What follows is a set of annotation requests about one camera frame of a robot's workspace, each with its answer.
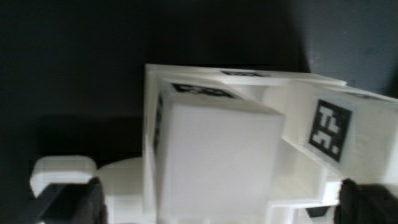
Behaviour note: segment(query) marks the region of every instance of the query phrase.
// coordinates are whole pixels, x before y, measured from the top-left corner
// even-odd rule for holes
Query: black sticker
[[[180,93],[203,94],[203,95],[208,95],[208,96],[226,97],[226,98],[231,98],[231,99],[240,98],[233,93],[230,93],[222,89],[215,89],[215,88],[208,88],[208,87],[194,86],[194,85],[187,85],[187,84],[176,84],[176,83],[173,83],[173,86],[174,86],[174,89]]]
[[[221,72],[231,76],[270,77],[270,75],[260,75],[256,72],[233,72],[233,71],[221,71]]]
[[[350,119],[352,111],[320,100],[315,112],[310,144],[336,162],[342,160]]]
[[[157,117],[155,117],[155,136],[153,136],[153,150],[158,151],[158,142],[160,142],[160,125],[162,125],[162,112],[164,112],[164,99],[158,94],[158,107],[157,107]]]

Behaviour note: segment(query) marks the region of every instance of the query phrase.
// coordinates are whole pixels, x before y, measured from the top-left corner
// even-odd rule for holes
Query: white plastic base
[[[96,175],[96,163],[86,156],[48,156],[36,162],[31,187],[36,197],[52,183],[87,183]]]

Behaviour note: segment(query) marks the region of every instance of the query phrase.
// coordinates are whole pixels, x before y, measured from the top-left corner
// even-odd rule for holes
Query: dark background
[[[144,63],[311,71],[398,97],[397,0],[0,0],[0,223],[54,154],[141,155]]]

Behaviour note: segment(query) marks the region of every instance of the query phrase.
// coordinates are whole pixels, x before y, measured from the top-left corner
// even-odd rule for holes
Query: white box
[[[285,117],[222,86],[166,82],[162,102],[158,220],[262,223]]]

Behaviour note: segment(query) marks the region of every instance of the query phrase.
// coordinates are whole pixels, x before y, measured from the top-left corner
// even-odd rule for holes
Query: black and white label
[[[235,71],[221,71],[221,72],[231,76],[270,77],[270,75],[260,75],[256,72],[235,72]]]
[[[338,163],[342,161],[350,120],[352,111],[320,100],[310,134],[310,145]]]
[[[215,89],[210,87],[189,85],[189,84],[176,84],[173,83],[173,87],[180,93],[190,93],[190,94],[203,94],[214,97],[226,97],[231,99],[238,99],[240,97],[230,93],[224,89]]]

